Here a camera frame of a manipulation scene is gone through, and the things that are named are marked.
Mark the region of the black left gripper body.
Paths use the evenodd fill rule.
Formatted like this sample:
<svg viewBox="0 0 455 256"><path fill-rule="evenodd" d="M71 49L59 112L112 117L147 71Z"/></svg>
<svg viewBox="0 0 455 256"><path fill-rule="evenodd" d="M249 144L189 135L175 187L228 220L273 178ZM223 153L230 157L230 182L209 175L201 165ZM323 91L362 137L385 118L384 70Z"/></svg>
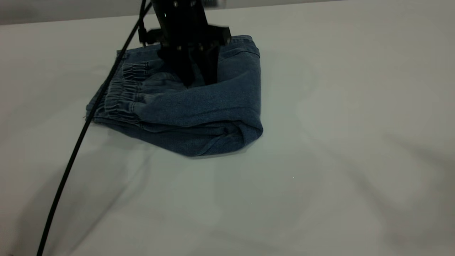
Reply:
<svg viewBox="0 0 455 256"><path fill-rule="evenodd" d="M146 44L175 50L228 45L229 27L209 24L205 13L223 6L224 0L151 0L146 10L153 9L160 27L146 32Z"/></svg>

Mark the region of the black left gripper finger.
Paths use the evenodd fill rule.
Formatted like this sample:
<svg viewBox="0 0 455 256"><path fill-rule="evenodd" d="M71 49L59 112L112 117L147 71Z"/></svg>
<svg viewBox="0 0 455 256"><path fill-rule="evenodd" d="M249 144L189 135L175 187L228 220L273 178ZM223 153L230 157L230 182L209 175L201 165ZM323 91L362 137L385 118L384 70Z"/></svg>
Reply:
<svg viewBox="0 0 455 256"><path fill-rule="evenodd" d="M160 58L172 68L184 86L191 86L195 81L192 62L187 53L161 53Z"/></svg>
<svg viewBox="0 0 455 256"><path fill-rule="evenodd" d="M219 46L199 46L195 49L195 63L197 64L206 85L218 81L219 51Z"/></svg>

